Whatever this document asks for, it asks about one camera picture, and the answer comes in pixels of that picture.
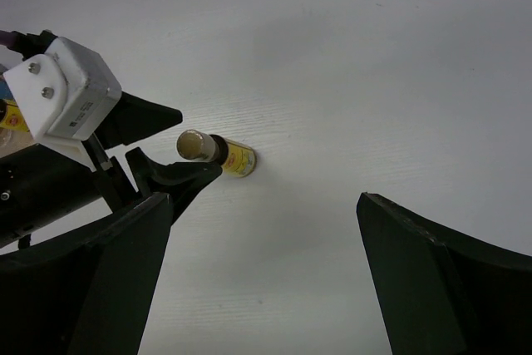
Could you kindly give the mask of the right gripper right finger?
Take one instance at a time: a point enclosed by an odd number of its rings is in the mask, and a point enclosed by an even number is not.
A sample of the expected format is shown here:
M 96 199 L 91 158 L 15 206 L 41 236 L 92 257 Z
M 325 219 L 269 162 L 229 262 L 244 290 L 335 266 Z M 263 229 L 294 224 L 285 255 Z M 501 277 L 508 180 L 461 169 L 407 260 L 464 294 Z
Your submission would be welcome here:
M 529 256 L 378 194 L 361 194 L 357 219 L 393 353 L 531 352 Z

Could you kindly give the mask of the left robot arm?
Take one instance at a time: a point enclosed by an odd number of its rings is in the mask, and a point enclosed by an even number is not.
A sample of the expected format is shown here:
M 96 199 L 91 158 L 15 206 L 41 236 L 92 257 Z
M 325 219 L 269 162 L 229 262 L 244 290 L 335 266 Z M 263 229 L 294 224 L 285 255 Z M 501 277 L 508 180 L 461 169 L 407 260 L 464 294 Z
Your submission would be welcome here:
M 154 193 L 168 194 L 177 220 L 206 186 L 222 174 L 214 163 L 162 165 L 139 147 L 126 153 L 131 174 L 106 155 L 118 145 L 131 145 L 183 121 L 181 111 L 130 94 L 118 104 L 86 142 L 95 171 L 51 150 L 30 145 L 1 159 L 1 245 L 26 248 L 31 234 L 56 220 L 103 199 L 117 212 Z

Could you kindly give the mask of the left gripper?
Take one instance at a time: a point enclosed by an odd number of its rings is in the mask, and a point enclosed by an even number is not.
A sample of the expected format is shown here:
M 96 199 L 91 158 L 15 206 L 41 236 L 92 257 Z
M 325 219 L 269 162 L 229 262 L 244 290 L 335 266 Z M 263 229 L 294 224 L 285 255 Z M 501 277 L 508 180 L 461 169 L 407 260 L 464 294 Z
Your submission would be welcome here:
M 180 110 L 146 101 L 123 92 L 118 103 L 82 144 L 96 168 L 94 185 L 111 210 L 121 210 L 136 202 L 140 195 L 123 171 L 117 158 L 105 150 L 131 145 L 179 125 Z M 176 162 L 162 165 L 150 159 L 140 148 L 126 153 L 126 160 L 140 193 L 146 197 L 165 193 L 173 208 L 173 223 L 196 196 L 222 175 L 216 163 Z

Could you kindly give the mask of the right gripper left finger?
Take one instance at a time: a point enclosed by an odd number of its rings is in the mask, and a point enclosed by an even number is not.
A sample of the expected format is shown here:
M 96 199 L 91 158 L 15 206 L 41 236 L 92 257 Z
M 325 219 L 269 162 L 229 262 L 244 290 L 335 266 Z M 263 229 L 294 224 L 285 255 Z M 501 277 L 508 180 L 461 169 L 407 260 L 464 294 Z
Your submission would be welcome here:
M 3 354 L 136 354 L 173 211 L 161 193 L 1 257 Z

